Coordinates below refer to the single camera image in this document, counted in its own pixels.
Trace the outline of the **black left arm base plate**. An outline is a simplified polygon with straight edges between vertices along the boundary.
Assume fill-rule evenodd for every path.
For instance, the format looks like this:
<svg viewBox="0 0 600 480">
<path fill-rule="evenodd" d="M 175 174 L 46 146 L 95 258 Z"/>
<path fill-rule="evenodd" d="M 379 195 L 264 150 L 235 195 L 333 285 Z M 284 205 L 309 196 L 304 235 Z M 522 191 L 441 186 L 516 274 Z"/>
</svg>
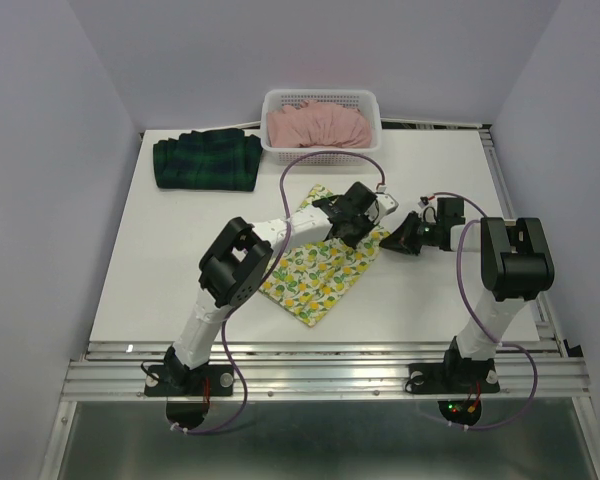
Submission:
<svg viewBox="0 0 600 480">
<path fill-rule="evenodd" d="M 167 420 L 183 433 L 198 431 L 210 413 L 213 397 L 231 397 L 235 380 L 229 365 L 205 364 L 183 380 L 169 376 L 163 364 L 141 364 L 145 374 L 144 395 L 166 400 Z"/>
</svg>

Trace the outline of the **lemon print skirt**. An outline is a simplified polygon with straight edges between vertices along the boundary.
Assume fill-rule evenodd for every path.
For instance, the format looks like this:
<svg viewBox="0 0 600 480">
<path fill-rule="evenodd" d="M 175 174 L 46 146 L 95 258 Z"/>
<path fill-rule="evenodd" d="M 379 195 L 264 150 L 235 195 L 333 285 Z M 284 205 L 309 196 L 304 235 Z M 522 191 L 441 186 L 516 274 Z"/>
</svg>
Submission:
<svg viewBox="0 0 600 480">
<path fill-rule="evenodd" d="M 300 208 L 287 218 L 260 222 L 254 233 L 268 241 L 273 261 L 260 292 L 312 327 L 336 304 L 379 254 L 389 232 L 378 225 L 356 248 L 328 239 L 329 213 L 365 213 L 375 192 L 360 182 L 334 195 L 316 185 Z"/>
</svg>

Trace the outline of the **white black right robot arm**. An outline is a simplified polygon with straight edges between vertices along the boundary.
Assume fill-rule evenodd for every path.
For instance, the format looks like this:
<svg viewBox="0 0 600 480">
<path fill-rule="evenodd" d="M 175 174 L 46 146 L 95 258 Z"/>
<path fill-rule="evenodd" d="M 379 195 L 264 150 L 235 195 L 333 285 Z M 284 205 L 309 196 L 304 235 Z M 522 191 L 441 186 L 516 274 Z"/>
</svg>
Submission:
<svg viewBox="0 0 600 480">
<path fill-rule="evenodd" d="M 517 314 L 554 282 L 555 267 L 539 219 L 505 220 L 482 213 L 469 221 L 465 208 L 470 203 L 449 192 L 423 197 L 420 209 L 380 243 L 385 250 L 410 256 L 423 247 L 480 256 L 483 290 L 478 303 L 467 307 L 468 323 L 441 362 L 409 364 L 408 393 L 499 392 L 495 355 L 507 344 L 503 335 Z"/>
</svg>

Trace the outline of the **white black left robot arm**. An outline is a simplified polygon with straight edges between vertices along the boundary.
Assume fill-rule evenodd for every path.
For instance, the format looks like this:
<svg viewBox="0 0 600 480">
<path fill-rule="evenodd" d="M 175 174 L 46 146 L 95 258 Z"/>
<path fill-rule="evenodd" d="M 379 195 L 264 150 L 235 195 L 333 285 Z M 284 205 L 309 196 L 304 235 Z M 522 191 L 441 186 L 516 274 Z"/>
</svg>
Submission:
<svg viewBox="0 0 600 480">
<path fill-rule="evenodd" d="M 182 394 L 195 392 L 221 324 L 256 293 L 273 258 L 330 239 L 355 247 L 395 209 L 391 201 L 356 182 L 345 193 L 319 198 L 286 218 L 260 223 L 240 216 L 229 220 L 199 262 L 193 313 L 167 349 L 157 381 Z"/>
</svg>

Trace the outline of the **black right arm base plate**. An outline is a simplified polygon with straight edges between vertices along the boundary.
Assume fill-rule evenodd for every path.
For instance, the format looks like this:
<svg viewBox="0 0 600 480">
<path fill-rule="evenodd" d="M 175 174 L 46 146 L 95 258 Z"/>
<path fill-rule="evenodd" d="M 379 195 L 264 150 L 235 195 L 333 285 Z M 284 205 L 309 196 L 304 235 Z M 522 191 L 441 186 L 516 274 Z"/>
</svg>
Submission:
<svg viewBox="0 0 600 480">
<path fill-rule="evenodd" d="M 462 360 L 458 365 L 413 363 L 404 390 L 413 395 L 438 395 L 442 417 L 452 425 L 474 427 L 482 414 L 482 396 L 500 392 L 494 362 Z"/>
</svg>

